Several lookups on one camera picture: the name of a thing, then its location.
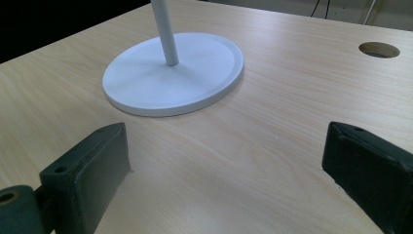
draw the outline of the wooden table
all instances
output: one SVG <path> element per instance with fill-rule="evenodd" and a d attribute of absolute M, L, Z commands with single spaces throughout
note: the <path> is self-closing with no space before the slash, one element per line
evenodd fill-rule
<path fill-rule="evenodd" d="M 38 174 L 94 130 L 127 125 L 133 173 L 95 233 L 381 233 L 321 168 L 330 121 L 413 152 L 413 33 L 193 0 L 169 1 L 175 32 L 244 53 L 230 95 L 190 114 L 113 107 L 107 65 L 158 36 L 144 6 L 0 64 L 0 187 Z M 378 41 L 396 58 L 363 54 Z"/>

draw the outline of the dark background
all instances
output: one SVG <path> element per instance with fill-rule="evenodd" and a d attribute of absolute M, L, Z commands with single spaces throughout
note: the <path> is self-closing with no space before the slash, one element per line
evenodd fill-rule
<path fill-rule="evenodd" d="M 3 0 L 0 3 L 0 63 L 148 3 L 150 0 Z"/>

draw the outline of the white lamp base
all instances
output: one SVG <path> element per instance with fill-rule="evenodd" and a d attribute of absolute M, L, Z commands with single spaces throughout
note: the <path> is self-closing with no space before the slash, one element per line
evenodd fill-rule
<path fill-rule="evenodd" d="M 233 42 L 205 33 L 174 34 L 179 64 L 167 66 L 159 37 L 117 56 L 103 75 L 103 90 L 134 115 L 189 113 L 228 95 L 239 83 L 244 58 Z"/>

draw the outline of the white pole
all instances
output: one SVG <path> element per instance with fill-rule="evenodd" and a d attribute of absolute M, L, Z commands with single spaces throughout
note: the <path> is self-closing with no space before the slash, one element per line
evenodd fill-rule
<path fill-rule="evenodd" d="M 151 0 L 151 3 L 167 65 L 175 66 L 179 64 L 179 58 L 170 26 L 167 2 L 166 0 Z"/>

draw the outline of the circular hole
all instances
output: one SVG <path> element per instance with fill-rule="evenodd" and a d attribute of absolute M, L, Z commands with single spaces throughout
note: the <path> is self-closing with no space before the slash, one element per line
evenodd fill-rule
<path fill-rule="evenodd" d="M 400 55 L 398 48 L 381 42 L 366 42 L 361 44 L 358 49 L 368 56 L 381 59 L 394 58 Z"/>
<path fill-rule="evenodd" d="M 55 169 L 55 173 L 64 173 L 67 170 L 66 167 L 58 167 Z"/>
<path fill-rule="evenodd" d="M 10 191 L 5 194 L 0 194 L 0 206 L 13 202 L 18 196 L 19 193 L 17 191 Z"/>

